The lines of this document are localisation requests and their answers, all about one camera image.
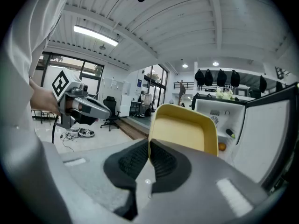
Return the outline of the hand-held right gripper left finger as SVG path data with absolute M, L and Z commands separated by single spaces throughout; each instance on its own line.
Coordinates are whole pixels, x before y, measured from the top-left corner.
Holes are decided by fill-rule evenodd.
M 136 178 L 148 160 L 148 140 L 143 139 L 117 153 L 104 162 L 104 172 L 117 188 L 135 192 Z

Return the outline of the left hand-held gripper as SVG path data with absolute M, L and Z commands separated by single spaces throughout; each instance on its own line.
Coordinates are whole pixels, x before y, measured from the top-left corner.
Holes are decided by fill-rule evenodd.
M 62 68 L 51 86 L 61 114 L 59 127 L 70 129 L 76 123 L 91 126 L 98 119 L 108 119 L 111 115 L 111 111 L 104 104 L 88 96 L 88 85 L 76 77 L 70 69 Z M 67 113 L 65 111 L 67 100 L 78 101 L 82 104 L 82 110 Z

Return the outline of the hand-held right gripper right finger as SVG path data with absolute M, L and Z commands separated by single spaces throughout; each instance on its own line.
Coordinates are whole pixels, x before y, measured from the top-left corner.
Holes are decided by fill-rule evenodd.
M 156 181 L 152 194 L 173 192 L 183 185 L 191 175 L 192 165 L 180 152 L 182 146 L 152 139 L 149 143 L 150 161 L 154 167 Z

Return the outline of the yellow plastic bowl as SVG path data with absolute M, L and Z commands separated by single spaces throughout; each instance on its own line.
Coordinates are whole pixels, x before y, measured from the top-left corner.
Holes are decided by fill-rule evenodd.
M 218 156 L 217 129 L 212 119 L 202 113 L 173 105 L 157 108 L 148 140 L 162 140 Z

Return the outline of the black mini fridge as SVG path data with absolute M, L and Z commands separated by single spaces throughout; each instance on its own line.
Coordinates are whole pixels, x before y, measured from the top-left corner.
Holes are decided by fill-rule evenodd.
M 214 122 L 219 158 L 265 190 L 272 190 L 287 169 L 299 134 L 299 83 L 247 102 L 200 97 L 195 111 Z M 226 134 L 231 129 L 235 139 Z

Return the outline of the person's left forearm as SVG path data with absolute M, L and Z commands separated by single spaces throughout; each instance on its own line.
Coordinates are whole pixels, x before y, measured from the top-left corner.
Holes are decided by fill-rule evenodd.
M 51 90 L 38 86 L 31 78 L 29 78 L 29 85 L 34 91 L 30 99 L 32 109 L 61 115 L 57 108 L 57 100 Z

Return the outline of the person's left hand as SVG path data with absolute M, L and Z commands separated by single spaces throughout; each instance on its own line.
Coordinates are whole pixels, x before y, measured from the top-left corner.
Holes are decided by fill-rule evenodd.
M 73 110 L 81 111 L 82 110 L 82 104 L 79 103 L 76 100 L 67 100 L 65 105 L 65 111 L 67 113 L 71 113 Z

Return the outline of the round grey floor device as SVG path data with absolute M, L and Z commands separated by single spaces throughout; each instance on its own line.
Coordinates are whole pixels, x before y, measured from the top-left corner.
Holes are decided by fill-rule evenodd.
M 81 137 L 93 137 L 94 136 L 94 131 L 90 130 L 90 129 L 84 129 L 84 128 L 80 128 L 78 131 L 79 136 Z

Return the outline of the black office chair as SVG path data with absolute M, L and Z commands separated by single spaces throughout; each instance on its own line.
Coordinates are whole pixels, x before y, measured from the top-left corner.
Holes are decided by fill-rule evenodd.
M 115 98 L 111 96 L 107 96 L 107 98 L 103 100 L 103 104 L 111 111 L 111 115 L 108 119 L 106 119 L 105 123 L 100 126 L 100 128 L 103 126 L 109 126 L 109 131 L 111 131 L 111 126 L 115 126 L 117 129 L 120 128 L 116 123 L 116 121 L 120 120 L 120 111 L 116 111 L 116 103 Z

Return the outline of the white cabinet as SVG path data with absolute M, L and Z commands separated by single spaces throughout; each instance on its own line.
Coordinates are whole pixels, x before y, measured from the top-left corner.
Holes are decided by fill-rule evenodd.
M 120 104 L 120 117 L 127 117 L 129 116 L 130 106 L 131 106 L 131 97 L 128 95 L 121 96 L 121 104 Z

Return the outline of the large framed window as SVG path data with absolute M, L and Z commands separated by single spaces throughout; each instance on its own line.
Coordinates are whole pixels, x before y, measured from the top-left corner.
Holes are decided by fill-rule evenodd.
M 50 89 L 62 68 L 72 70 L 76 77 L 88 85 L 88 95 L 98 98 L 104 69 L 104 66 L 100 64 L 46 52 L 40 56 L 32 79 L 37 85 Z

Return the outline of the clothes rack with garments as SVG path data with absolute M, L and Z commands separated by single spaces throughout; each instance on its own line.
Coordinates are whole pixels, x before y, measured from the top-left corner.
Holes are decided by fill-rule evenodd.
M 142 91 L 141 95 L 138 99 L 140 102 L 140 110 L 138 117 L 143 118 L 143 117 L 149 117 L 152 111 L 152 94 Z

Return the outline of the glass sliding door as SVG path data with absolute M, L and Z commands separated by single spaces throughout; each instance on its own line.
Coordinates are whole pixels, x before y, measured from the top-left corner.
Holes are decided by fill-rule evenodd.
M 142 70 L 144 82 L 142 90 L 152 97 L 150 107 L 154 112 L 165 101 L 168 71 L 160 64 L 149 66 Z

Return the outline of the wooden coat rack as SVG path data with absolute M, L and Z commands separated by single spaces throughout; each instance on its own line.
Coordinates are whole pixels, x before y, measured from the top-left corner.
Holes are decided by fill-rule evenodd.
M 179 91 L 179 98 L 178 98 L 178 105 L 181 107 L 185 107 L 185 105 L 182 102 L 182 96 L 185 95 L 185 86 L 183 85 L 183 80 L 180 82 L 180 91 Z

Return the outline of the black metal railing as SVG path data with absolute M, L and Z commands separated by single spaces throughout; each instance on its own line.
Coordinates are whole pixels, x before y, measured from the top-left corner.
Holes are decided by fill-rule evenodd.
M 183 86 L 186 90 L 193 90 L 194 89 L 194 82 L 174 82 L 173 89 L 180 90 L 181 86 Z

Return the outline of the long ceiling light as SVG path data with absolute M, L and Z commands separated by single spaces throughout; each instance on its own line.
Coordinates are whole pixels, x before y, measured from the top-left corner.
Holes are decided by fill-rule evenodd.
M 80 34 L 83 34 L 83 35 L 86 35 L 86 36 L 90 36 L 92 38 L 95 38 L 95 39 L 98 39 L 98 40 L 101 40 L 105 43 L 108 43 L 114 47 L 116 47 L 118 45 L 118 41 L 114 40 L 114 39 L 111 39 L 105 35 L 102 35 L 100 33 L 97 33 L 93 30 L 90 30 L 90 29 L 87 29 L 87 28 L 84 28 L 82 26 L 78 26 L 78 25 L 75 25 L 74 26 L 74 32 L 76 33 L 80 33 Z

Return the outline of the white artificial flowers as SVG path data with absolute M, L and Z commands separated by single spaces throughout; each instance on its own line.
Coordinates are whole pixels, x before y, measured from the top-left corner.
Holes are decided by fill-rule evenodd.
M 224 100 L 235 100 L 232 90 L 226 89 L 223 91 L 219 87 L 216 89 L 215 97 Z

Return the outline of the person in white shirt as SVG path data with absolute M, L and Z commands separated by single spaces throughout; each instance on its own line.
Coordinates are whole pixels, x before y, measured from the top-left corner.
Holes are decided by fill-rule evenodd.
M 34 133 L 29 84 L 67 0 L 27 0 L 0 45 L 0 126 Z

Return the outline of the white metal shelf rack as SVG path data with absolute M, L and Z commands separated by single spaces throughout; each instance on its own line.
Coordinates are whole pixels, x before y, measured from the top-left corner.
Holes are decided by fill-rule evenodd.
M 276 77 L 271 77 L 270 75 L 266 75 L 260 72 L 254 72 L 249 70 L 242 70 L 242 69 L 232 69 L 232 68 L 220 68 L 220 67 L 198 67 L 198 63 L 195 62 L 194 64 L 194 72 L 197 72 L 200 69 L 203 74 L 205 74 L 206 70 L 209 69 L 213 75 L 214 81 L 212 86 L 198 86 L 197 81 L 193 80 L 194 82 L 194 92 L 207 95 L 211 94 L 211 96 L 215 95 L 215 92 L 211 90 L 217 89 L 217 75 L 220 69 L 222 69 L 225 74 L 227 75 L 227 80 L 225 86 L 222 87 L 222 90 L 225 91 L 226 89 L 232 90 L 234 96 L 238 97 L 239 100 L 253 100 L 257 98 L 258 93 L 261 97 L 266 96 L 271 93 L 276 92 L 276 82 L 279 81 L 282 83 L 283 88 L 287 87 L 288 84 L 282 79 L 278 79 Z M 240 85 L 237 87 L 238 91 L 235 91 L 235 88 L 231 85 L 231 74 L 232 70 L 235 70 L 240 75 Z M 267 89 L 265 93 L 261 93 L 259 90 L 259 80 L 260 76 L 263 76 L 267 81 Z

